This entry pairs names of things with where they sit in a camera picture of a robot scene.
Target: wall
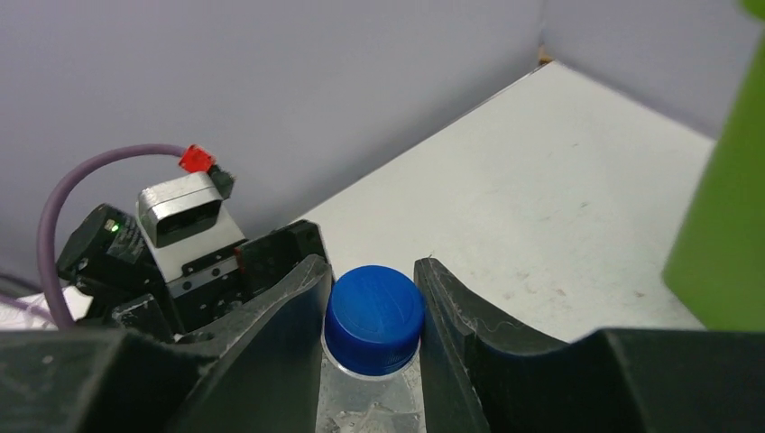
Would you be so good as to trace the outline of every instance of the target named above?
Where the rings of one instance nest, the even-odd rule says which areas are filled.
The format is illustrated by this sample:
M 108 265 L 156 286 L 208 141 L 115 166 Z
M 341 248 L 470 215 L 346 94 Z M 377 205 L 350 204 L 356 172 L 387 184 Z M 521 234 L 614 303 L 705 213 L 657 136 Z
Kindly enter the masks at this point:
M 554 57 L 717 136 L 761 24 L 734 0 L 548 0 Z
M 103 150 L 200 143 L 238 176 L 249 235 L 289 222 L 527 73 L 540 0 L 0 2 L 0 265 L 35 274 L 55 183 Z M 180 174 L 115 164 L 83 183 L 131 209 Z

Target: clear plastic bottle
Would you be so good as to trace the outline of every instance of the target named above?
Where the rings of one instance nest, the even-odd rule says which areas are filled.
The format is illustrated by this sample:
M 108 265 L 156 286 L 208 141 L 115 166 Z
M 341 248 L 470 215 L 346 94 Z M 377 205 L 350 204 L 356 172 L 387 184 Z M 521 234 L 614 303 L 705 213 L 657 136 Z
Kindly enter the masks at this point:
M 425 431 L 424 317 L 417 287 L 398 271 L 363 266 L 337 281 L 321 337 L 317 433 Z

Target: green cylinder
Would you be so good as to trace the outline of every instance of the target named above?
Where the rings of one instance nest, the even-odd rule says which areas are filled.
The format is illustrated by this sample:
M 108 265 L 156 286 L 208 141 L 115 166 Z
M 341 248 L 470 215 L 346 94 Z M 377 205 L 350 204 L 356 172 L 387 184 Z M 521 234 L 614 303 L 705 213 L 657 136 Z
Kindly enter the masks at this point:
M 765 1 L 743 3 L 765 19 Z M 708 328 L 765 331 L 765 38 L 663 276 Z

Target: cable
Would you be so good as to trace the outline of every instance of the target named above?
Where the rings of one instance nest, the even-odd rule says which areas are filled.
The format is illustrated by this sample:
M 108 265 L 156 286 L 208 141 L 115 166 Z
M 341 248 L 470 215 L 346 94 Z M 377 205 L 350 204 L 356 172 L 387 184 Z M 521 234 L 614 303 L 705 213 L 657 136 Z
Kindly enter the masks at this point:
M 43 320 L 46 320 L 50 323 L 53 322 L 53 316 L 51 316 L 51 313 L 49 313 L 46 309 L 43 307 L 38 307 L 36 305 L 32 305 L 26 301 L 16 299 L 16 298 L 10 298 L 5 295 L 0 295 L 0 303 L 3 303 L 7 305 L 8 307 L 19 309 L 21 311 L 29 312 L 33 314 L 34 316 L 37 316 L 38 318 L 41 318 Z
M 170 155 L 180 157 L 185 148 L 172 144 L 138 144 L 135 146 L 114 149 L 94 156 L 79 164 L 69 174 L 59 181 L 53 189 L 45 207 L 42 209 L 40 224 L 37 226 L 37 269 L 40 271 L 40 284 L 48 308 L 51 310 L 53 322 L 59 329 L 74 327 L 67 301 L 59 285 L 59 275 L 56 273 L 55 243 L 56 223 L 69 193 L 90 173 L 111 164 L 134 156 Z
M 27 280 L 24 277 L 14 275 L 10 272 L 0 271 L 0 280 L 8 281 L 14 285 L 12 289 L 0 289 L 3 290 L 5 296 L 13 298 L 20 298 L 22 296 L 36 295 L 40 293 L 40 286 L 36 282 Z

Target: table surface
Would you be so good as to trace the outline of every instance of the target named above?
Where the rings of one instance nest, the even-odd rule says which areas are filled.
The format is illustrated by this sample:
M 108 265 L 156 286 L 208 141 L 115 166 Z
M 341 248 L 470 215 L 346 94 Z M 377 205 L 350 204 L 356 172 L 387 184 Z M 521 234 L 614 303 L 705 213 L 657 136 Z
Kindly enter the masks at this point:
M 432 256 L 566 341 L 700 328 L 660 272 L 712 144 L 551 63 L 305 218 L 338 276 Z

